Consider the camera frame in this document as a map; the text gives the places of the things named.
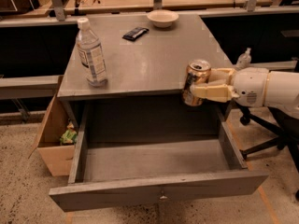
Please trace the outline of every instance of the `clear bottle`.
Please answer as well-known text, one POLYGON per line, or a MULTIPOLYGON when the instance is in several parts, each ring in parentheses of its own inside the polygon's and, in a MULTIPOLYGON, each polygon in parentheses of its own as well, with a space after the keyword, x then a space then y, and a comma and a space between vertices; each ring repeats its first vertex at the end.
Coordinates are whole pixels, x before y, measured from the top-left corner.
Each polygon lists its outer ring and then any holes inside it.
POLYGON ((235 70, 242 70, 244 68, 249 67, 251 63, 251 55, 250 55, 250 48, 247 48, 245 53, 241 54, 236 62, 235 70))
POLYGON ((87 18, 78 19, 76 44, 88 82, 94 87, 107 82, 107 71, 99 37, 91 29, 87 18))

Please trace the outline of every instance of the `concrete floor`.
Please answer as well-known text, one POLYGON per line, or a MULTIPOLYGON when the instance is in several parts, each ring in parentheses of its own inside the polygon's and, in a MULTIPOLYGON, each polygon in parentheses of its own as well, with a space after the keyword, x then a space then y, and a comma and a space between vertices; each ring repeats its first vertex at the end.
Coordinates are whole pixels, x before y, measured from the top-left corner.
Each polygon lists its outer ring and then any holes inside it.
MULTIPOLYGON (((273 121, 267 109, 254 111, 273 121)), ((298 223, 299 174, 287 148, 275 147, 248 158, 250 170, 266 170, 270 176, 249 196, 189 202, 106 208, 64 213, 49 197, 50 188, 66 185, 67 177, 52 177, 37 151, 28 159, 30 146, 43 113, 32 114, 26 124, 19 114, 0 115, 0 224, 197 224, 197 223, 298 223)), ((228 118, 233 136, 242 148, 270 139, 273 134, 254 122, 239 123, 233 110, 228 118)))

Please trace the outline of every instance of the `orange line on floor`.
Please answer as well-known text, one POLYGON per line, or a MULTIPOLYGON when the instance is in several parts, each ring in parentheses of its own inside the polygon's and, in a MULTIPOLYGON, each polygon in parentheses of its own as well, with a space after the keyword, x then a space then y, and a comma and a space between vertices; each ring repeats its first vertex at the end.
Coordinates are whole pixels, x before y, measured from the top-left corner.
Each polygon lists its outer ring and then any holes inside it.
POLYGON ((66 213, 65 224, 73 223, 73 215, 74 215, 74 213, 66 213))
MULTIPOLYGON (((237 144, 237 147, 238 147, 239 149, 242 149, 241 141, 239 140, 237 134, 235 133, 235 130, 234 130, 234 128, 233 128, 232 123, 231 123, 230 120, 228 120, 228 119, 226 120, 226 123, 227 123, 227 125, 228 125, 228 127, 229 127, 229 129, 230 129, 230 131, 231 131, 231 133, 232 133, 232 136, 233 136, 233 138, 234 138, 234 140, 235 140, 235 142, 236 142, 236 144, 237 144)), ((247 166, 249 167, 249 170, 252 170, 252 169, 253 169, 253 168, 252 168, 252 165, 251 165, 251 163, 250 163, 250 161, 246 161, 246 164, 247 164, 247 166)), ((265 207, 266 207, 267 210, 268 210, 268 213, 269 213, 269 215, 270 215, 270 217, 271 217, 273 223, 275 223, 275 224, 279 224, 280 222, 279 222, 279 220, 278 220, 278 216, 277 216, 276 212, 274 211, 273 206, 272 206, 271 203, 269 202, 269 199, 268 199, 267 195, 265 194, 265 192, 264 192, 264 190, 263 190, 263 187, 262 187, 262 186, 258 187, 258 191, 259 191, 259 193, 260 193, 261 199, 262 199, 262 201, 263 201, 265 207)))

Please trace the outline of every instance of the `gold can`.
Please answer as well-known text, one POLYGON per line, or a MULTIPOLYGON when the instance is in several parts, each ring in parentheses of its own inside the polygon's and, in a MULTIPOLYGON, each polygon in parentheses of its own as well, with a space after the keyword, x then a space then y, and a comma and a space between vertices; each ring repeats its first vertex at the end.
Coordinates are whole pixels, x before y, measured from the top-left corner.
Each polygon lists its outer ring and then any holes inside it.
POLYGON ((185 86, 182 91, 182 99, 186 105, 199 106, 203 103, 201 98, 197 98, 191 93, 190 86, 206 83, 210 75, 211 65, 207 61, 197 59, 189 62, 186 69, 185 86))

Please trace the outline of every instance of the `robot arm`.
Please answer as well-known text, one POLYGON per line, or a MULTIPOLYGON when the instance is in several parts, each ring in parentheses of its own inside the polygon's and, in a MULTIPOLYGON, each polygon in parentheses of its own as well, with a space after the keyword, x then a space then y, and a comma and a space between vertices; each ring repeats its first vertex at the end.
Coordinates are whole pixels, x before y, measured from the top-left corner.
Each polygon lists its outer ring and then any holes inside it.
POLYGON ((269 106, 299 119, 299 74, 265 68, 212 69, 208 83, 192 85, 194 96, 216 102, 234 99, 247 107, 269 106))

